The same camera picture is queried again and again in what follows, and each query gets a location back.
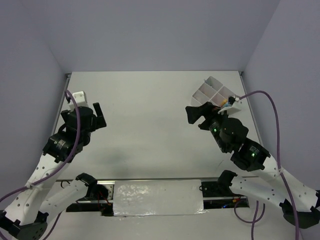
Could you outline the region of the orange pink highlighter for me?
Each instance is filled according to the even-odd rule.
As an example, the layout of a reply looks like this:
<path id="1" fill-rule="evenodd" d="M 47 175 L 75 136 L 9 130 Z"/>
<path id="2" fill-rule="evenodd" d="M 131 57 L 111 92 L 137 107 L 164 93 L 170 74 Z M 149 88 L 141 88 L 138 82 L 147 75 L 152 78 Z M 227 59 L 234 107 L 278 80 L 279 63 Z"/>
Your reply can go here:
<path id="1" fill-rule="evenodd" d="M 227 100 L 227 99 L 224 99 L 224 100 L 222 101 L 222 103 L 220 104 L 220 107 L 224 106 L 224 105 L 227 104 L 227 103 L 228 103 L 228 100 Z"/>

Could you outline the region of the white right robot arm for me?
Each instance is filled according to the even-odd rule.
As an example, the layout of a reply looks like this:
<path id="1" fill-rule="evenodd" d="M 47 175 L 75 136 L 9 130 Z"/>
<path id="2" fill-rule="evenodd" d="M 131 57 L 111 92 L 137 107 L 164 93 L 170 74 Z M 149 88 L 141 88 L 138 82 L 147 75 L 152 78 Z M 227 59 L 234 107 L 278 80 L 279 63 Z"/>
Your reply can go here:
<path id="1" fill-rule="evenodd" d="M 314 190 L 283 168 L 258 142 L 247 137 L 248 128 L 220 107 L 206 102 L 185 108 L 187 121 L 209 131 L 222 153 L 230 153 L 230 160 L 240 169 L 252 173 L 268 183 L 268 187 L 251 183 L 237 173 L 224 170 L 217 180 L 217 190 L 223 196 L 246 195 L 282 210 L 284 219 L 300 229 L 308 229 L 320 222 L 320 192 Z"/>

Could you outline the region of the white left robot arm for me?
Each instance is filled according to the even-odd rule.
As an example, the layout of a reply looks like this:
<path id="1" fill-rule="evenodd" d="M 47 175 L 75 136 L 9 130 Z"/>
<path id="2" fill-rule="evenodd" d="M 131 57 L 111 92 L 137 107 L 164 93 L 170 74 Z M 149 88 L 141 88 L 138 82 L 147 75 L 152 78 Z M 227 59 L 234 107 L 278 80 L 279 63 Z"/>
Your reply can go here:
<path id="1" fill-rule="evenodd" d="M 90 143 L 91 133 L 107 126 L 100 104 L 61 112 L 64 124 L 45 144 L 39 163 L 13 202 L 0 212 L 0 227 L 17 240 L 39 240 L 49 222 L 80 199 L 106 199 L 108 189 L 81 173 L 52 197 L 47 197 L 59 175 Z"/>

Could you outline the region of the clear compartment organizer box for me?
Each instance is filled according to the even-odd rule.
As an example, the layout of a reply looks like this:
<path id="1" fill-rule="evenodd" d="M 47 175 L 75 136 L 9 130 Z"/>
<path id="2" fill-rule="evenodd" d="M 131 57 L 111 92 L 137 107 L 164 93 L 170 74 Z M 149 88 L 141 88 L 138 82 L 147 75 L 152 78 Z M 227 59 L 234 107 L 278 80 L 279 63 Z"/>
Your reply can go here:
<path id="1" fill-rule="evenodd" d="M 212 104 L 220 107 L 223 100 L 228 100 L 229 96 L 236 96 L 236 94 L 218 79 L 213 76 L 209 76 L 193 93 L 190 103 L 193 107 L 198 107 L 206 102 L 211 102 Z"/>

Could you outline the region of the silver foil panel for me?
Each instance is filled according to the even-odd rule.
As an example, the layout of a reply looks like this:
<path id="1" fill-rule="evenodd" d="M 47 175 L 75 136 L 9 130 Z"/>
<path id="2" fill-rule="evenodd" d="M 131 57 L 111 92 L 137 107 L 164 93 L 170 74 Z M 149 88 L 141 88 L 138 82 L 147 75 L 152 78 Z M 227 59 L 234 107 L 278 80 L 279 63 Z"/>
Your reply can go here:
<path id="1" fill-rule="evenodd" d="M 119 217 L 185 216 L 203 214 L 201 181 L 117 181 L 113 189 L 113 214 Z"/>

